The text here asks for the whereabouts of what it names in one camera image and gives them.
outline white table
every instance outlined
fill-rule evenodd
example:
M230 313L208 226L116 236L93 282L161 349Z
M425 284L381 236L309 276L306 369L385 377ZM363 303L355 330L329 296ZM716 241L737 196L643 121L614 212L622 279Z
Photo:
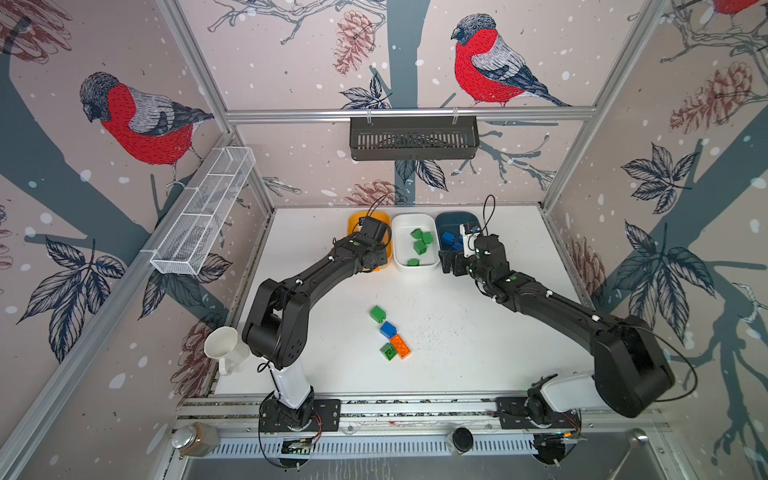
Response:
M481 207L382 208L391 217L422 212L466 210L482 222ZM267 278L283 280L305 270L346 236L350 208L279 209L264 247L239 328L256 289ZM513 270L578 301L557 250L535 207L497 207L489 225L505 245ZM381 306L387 320L412 350L388 362L379 351L387 342L368 312ZM310 312L306 348L300 362L319 394L473 393L525 390L542 376L592 369L592 357L545 324L513 313L481 295L468 276L438 268L413 279L388 267L342 281ZM252 357L216 394L266 394L269 371L256 372Z

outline bird head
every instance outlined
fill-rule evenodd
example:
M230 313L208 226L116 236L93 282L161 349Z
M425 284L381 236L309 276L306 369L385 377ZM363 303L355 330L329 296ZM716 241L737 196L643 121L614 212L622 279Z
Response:
M456 25L456 29L451 35L452 40L458 41L462 46L466 46L475 33L481 30L495 30L496 22L490 15L485 13L475 13L464 18Z
M80 86L80 102L83 104L83 112L88 117L88 121L97 118L101 121L112 119L107 96L109 91L119 84L120 82L114 76L103 71L98 71L85 79Z

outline black mounting plate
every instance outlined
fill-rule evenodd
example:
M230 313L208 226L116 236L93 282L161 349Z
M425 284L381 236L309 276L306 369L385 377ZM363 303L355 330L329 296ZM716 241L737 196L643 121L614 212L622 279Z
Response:
M261 417L259 418L259 432L262 433L286 433L292 432L286 425L279 422L277 399L268 399L261 408ZM341 400L318 400L315 399L312 404L312 414L318 414L323 420L324 432L339 431L339 416L341 415ZM302 432L317 432L319 427L315 419L310 420Z
M573 426L568 421L568 417L562 413L553 412L550 418L551 424L548 427L539 426L533 423L525 408L525 402L528 397L498 397L496 399L496 412L498 419L502 424L502 430L519 430L530 428L549 428L573 430Z

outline white wire mesh basket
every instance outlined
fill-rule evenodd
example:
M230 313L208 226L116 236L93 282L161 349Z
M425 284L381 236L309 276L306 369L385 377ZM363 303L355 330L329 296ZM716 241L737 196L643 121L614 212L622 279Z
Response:
M248 147L225 147L152 256L160 273L197 275L256 163Z

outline silver jar lid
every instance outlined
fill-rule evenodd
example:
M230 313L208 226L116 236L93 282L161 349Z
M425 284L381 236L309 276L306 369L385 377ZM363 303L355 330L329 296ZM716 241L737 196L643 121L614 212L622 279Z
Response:
M192 425L186 425L178 429L170 439L170 444L175 449L183 449L194 442L197 430Z

